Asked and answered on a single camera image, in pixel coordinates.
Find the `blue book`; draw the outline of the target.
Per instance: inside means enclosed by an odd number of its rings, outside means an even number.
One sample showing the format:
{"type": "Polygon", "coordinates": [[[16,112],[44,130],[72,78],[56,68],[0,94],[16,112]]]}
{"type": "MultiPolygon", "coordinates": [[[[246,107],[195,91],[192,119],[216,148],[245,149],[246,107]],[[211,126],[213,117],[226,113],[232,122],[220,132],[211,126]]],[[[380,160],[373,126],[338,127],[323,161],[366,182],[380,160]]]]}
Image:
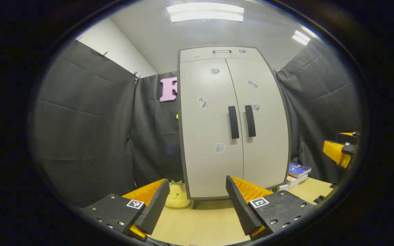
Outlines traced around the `blue book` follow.
{"type": "Polygon", "coordinates": [[[304,166],[301,164],[296,164],[296,163],[290,163],[289,165],[289,176],[294,177],[294,178],[300,178],[304,175],[307,175],[310,173],[312,170],[311,167],[304,166]]]}

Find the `box sticker shoe cabinet door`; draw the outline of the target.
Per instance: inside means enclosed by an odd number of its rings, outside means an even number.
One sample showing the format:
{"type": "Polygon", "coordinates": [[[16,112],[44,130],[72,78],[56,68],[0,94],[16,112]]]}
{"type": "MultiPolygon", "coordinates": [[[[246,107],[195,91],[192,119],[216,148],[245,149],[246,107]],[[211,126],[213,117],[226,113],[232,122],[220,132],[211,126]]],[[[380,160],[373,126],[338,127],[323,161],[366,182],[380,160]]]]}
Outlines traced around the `box sticker shoe cabinet door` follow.
{"type": "Polygon", "coordinates": [[[243,179],[263,188],[285,182],[289,128],[282,96],[264,60],[226,59],[231,73],[243,140],[243,179]],[[256,137],[248,136],[245,105],[253,108],[256,137]]]}

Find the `yellow plush toy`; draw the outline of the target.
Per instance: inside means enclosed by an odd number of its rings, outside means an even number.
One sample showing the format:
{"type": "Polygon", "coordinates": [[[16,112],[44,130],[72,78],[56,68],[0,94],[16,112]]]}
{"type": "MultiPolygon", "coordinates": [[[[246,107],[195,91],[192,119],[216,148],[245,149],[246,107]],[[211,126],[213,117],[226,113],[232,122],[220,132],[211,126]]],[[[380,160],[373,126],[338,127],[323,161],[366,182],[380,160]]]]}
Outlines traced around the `yellow plush toy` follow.
{"type": "Polygon", "coordinates": [[[185,208],[190,204],[191,200],[188,199],[183,181],[170,181],[169,194],[166,198],[165,206],[170,208],[185,208]]]}

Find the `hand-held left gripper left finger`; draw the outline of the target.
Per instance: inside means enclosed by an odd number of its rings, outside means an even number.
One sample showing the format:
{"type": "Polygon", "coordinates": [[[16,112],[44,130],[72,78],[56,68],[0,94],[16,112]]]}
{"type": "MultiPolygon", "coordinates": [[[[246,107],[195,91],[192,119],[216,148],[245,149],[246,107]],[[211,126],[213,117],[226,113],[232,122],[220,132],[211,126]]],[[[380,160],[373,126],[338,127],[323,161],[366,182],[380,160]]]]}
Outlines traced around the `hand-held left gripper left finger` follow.
{"type": "Polygon", "coordinates": [[[157,225],[169,186],[168,179],[161,179],[125,195],[108,194],[81,211],[110,230],[145,242],[157,225]]]}

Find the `black door handle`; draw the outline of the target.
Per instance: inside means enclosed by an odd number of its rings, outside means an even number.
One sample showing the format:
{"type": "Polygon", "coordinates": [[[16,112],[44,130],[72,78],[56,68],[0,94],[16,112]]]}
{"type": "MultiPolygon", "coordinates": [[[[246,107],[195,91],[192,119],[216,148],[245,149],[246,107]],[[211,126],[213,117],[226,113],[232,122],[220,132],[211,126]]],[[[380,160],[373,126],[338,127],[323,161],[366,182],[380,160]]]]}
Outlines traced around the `black door handle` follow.
{"type": "Polygon", "coordinates": [[[256,126],[253,115],[253,108],[251,105],[245,105],[246,121],[248,126],[248,136],[256,137],[256,126]]]}
{"type": "Polygon", "coordinates": [[[239,139],[239,125],[237,110],[235,106],[228,106],[229,123],[231,127],[231,138],[239,139]]]}

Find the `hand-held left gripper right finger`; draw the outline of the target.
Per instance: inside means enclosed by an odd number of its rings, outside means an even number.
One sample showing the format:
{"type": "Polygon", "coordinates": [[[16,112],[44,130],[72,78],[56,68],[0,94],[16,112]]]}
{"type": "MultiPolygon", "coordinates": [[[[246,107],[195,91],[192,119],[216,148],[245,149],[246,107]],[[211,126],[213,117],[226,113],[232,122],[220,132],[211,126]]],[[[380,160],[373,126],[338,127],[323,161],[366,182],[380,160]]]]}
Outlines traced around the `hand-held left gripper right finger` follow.
{"type": "Polygon", "coordinates": [[[315,205],[288,191],[273,192],[230,175],[225,188],[245,235],[252,241],[284,230],[315,210],[315,205]]]}

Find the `tan book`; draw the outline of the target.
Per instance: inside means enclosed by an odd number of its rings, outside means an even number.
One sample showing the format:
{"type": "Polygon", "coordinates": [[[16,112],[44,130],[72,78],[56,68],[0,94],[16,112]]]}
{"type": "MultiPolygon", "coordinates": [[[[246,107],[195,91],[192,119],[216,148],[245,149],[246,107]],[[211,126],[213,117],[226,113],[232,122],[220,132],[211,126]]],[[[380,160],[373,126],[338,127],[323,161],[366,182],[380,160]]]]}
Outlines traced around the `tan book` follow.
{"type": "Polygon", "coordinates": [[[287,175],[287,179],[286,179],[286,184],[287,185],[296,185],[299,182],[302,182],[304,180],[306,180],[308,178],[308,174],[305,174],[303,176],[300,176],[299,178],[295,178],[293,176],[287,175]]]}

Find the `grey double-door shoe cabinet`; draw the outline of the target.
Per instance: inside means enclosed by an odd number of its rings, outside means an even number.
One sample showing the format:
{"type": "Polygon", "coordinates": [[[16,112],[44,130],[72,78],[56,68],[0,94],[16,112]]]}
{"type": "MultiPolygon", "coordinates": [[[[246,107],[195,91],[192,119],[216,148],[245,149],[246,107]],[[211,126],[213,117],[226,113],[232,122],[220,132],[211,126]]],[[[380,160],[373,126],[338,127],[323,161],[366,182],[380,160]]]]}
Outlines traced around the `grey double-door shoe cabinet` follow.
{"type": "MultiPolygon", "coordinates": [[[[179,50],[179,52],[178,52],[178,64],[177,64],[177,72],[178,72],[178,76],[177,76],[177,83],[178,83],[178,85],[177,85],[177,93],[178,93],[178,95],[177,95],[177,101],[178,101],[178,111],[179,111],[179,113],[180,113],[180,108],[179,108],[179,106],[180,106],[180,98],[179,98],[179,73],[180,73],[180,64],[181,64],[181,62],[180,62],[180,50],[179,50]]],[[[275,78],[275,75],[274,75],[274,73],[273,73],[273,70],[271,69],[271,67],[269,66],[269,68],[270,68],[270,70],[271,70],[271,72],[272,72],[272,75],[274,76],[274,78],[275,78]]],[[[280,84],[276,81],[276,83],[278,84],[278,87],[279,87],[279,90],[280,90],[280,95],[282,96],[282,99],[283,99],[283,95],[282,95],[282,91],[281,91],[281,88],[280,88],[280,84]]],[[[288,128],[289,128],[289,117],[288,117],[288,114],[287,114],[287,111],[286,111],[286,117],[287,117],[287,123],[288,123],[288,128]]],[[[290,140],[289,140],[289,161],[290,161],[290,154],[291,154],[291,151],[290,151],[290,148],[291,148],[291,137],[290,137],[290,132],[289,132],[289,138],[290,138],[290,140]]],[[[193,201],[193,208],[197,208],[198,207],[198,205],[202,202],[202,201],[204,201],[204,200],[193,200],[193,199],[190,199],[190,200],[192,200],[193,201]]]]}

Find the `checkered sticker shoe cabinet door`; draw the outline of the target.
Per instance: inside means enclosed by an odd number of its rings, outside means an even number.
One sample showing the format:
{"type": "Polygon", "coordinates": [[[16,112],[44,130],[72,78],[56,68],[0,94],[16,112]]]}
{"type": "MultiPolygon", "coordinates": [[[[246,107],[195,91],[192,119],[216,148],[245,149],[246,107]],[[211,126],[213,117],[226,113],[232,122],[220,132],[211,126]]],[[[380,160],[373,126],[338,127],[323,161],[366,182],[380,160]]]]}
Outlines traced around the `checkered sticker shoe cabinet door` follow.
{"type": "Polygon", "coordinates": [[[226,176],[243,175],[238,102],[225,58],[183,62],[179,73],[180,137],[188,197],[225,199],[226,176]],[[231,138],[228,106],[235,106],[239,139],[231,138]]]}

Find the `small ceiling light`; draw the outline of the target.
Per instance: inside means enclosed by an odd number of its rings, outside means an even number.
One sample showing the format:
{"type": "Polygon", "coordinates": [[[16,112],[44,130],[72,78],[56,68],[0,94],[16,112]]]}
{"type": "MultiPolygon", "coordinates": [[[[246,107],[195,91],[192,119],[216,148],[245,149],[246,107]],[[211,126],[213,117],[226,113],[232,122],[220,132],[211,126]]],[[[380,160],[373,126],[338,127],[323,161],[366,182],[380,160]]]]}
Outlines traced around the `small ceiling light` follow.
{"type": "Polygon", "coordinates": [[[309,41],[311,40],[308,36],[305,34],[301,33],[298,30],[295,30],[294,35],[292,36],[292,39],[296,40],[298,43],[302,45],[307,45],[309,41]]]}

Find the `black backdrop cloth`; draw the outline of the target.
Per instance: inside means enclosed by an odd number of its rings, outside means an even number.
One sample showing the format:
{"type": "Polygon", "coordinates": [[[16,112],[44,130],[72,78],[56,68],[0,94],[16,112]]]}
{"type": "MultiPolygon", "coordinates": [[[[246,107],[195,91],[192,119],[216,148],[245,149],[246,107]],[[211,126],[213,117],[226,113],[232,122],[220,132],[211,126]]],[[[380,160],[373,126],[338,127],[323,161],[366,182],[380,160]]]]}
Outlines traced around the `black backdrop cloth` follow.
{"type": "MultiPolygon", "coordinates": [[[[313,178],[341,181],[343,171],[322,147],[337,133],[362,129],[358,77],[322,42],[271,69],[289,117],[289,162],[310,166],[313,178]]],[[[133,74],[82,43],[61,52],[32,108],[31,138],[45,177],[64,200],[86,207],[164,178],[186,187],[177,76],[176,69],[135,83],[133,74]]]]}

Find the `long ceiling light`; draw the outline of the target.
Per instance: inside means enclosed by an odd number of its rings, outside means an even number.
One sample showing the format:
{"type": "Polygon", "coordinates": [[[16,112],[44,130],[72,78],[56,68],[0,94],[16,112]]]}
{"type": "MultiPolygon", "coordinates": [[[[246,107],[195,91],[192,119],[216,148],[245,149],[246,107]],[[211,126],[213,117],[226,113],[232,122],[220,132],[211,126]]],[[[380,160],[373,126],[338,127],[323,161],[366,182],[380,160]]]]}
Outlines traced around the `long ceiling light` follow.
{"type": "Polygon", "coordinates": [[[203,19],[242,22],[244,19],[243,7],[225,3],[190,2],[174,4],[166,9],[173,23],[203,19]]]}

